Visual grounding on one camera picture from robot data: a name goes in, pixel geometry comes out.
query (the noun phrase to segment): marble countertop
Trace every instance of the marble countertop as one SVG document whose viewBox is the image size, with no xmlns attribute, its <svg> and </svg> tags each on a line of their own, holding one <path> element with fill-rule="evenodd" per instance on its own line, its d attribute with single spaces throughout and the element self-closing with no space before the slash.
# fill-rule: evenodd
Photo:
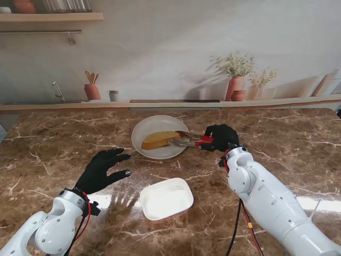
<svg viewBox="0 0 341 256">
<path fill-rule="evenodd" d="M 225 255 L 238 197 L 217 165 L 222 153 L 187 148 L 168 160 L 143 157 L 132 146 L 131 132 L 157 114 L 181 119 L 192 132 L 220 123 L 236 129 L 254 159 L 297 194 L 307 212 L 322 199 L 314 222 L 341 244 L 341 120 L 328 109 L 227 109 L 21 116 L 0 144 L 0 248 L 32 214 L 48 212 L 52 199 L 75 184 L 99 150 L 123 147 L 133 157 L 112 170 L 130 169 L 132 176 L 91 196 L 102 212 L 91 218 L 71 255 Z M 194 205 L 173 218 L 149 221 L 140 191 L 175 177 L 187 181 Z M 254 227 L 264 255 L 283 254 L 271 235 Z M 257 255 L 243 217 L 231 255 Z"/>
</svg>

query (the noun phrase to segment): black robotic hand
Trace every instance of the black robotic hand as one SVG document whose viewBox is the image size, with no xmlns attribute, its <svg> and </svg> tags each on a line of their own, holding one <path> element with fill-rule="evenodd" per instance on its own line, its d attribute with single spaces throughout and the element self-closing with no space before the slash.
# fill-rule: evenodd
<svg viewBox="0 0 341 256">
<path fill-rule="evenodd" d="M 75 188 L 92 194 L 106 188 L 114 182 L 129 177 L 129 170 L 115 172 L 107 176 L 107 171 L 117 162 L 130 158 L 130 155 L 122 154 L 124 149 L 110 149 L 98 152 L 88 163 L 84 173 L 77 181 Z"/>
<path fill-rule="evenodd" d="M 212 125 L 206 128 L 205 136 L 213 137 L 213 142 L 202 144 L 201 148 L 208 151 L 225 152 L 232 145 L 239 145 L 239 138 L 237 132 L 226 124 Z"/>
</svg>

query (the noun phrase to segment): orange vase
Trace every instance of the orange vase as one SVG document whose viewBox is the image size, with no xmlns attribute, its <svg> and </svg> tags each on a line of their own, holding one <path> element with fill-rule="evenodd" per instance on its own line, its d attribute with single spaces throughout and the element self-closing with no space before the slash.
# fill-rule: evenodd
<svg viewBox="0 0 341 256">
<path fill-rule="evenodd" d="M 88 100 L 100 100 L 101 99 L 100 92 L 98 91 L 98 88 L 94 84 L 85 84 L 84 91 L 86 93 Z"/>
<path fill-rule="evenodd" d="M 231 96 L 234 91 L 242 91 L 245 85 L 244 76 L 233 76 L 229 81 L 228 91 L 226 92 L 225 101 L 231 101 Z"/>
<path fill-rule="evenodd" d="M 37 13 L 37 10 L 31 0 L 14 0 L 13 3 L 15 8 L 17 8 L 17 10 L 20 13 L 24 14 Z"/>
<path fill-rule="evenodd" d="M 245 99 L 246 91 L 234 91 L 231 95 L 232 101 L 242 101 Z"/>
</svg>

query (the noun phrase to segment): white plate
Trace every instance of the white plate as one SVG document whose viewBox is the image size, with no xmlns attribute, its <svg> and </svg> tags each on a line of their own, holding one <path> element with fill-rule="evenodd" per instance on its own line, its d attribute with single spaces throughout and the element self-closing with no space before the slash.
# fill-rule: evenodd
<svg viewBox="0 0 341 256">
<path fill-rule="evenodd" d="M 135 149 L 142 155 L 152 159 L 169 159 L 177 156 L 186 147 L 167 146 L 157 149 L 144 150 L 141 148 L 145 137 L 155 132 L 184 131 L 189 132 L 187 126 L 172 116 L 151 116 L 140 121 L 132 133 L 132 142 Z"/>
<path fill-rule="evenodd" d="M 191 189 L 180 178 L 161 181 L 140 193 L 142 210 L 149 220 L 161 220 L 185 211 L 193 202 Z"/>
</svg>

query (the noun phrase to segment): faucet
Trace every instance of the faucet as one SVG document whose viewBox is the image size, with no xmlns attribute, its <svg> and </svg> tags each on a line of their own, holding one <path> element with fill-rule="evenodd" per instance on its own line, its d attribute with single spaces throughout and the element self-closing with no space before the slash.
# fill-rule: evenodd
<svg viewBox="0 0 341 256">
<path fill-rule="evenodd" d="M 64 96 L 63 96 L 62 92 L 60 91 L 59 86 L 57 85 L 56 81 L 52 82 L 52 86 L 57 87 L 57 90 L 59 92 L 59 95 L 55 94 L 56 98 L 59 98 L 61 102 L 65 102 Z"/>
</svg>

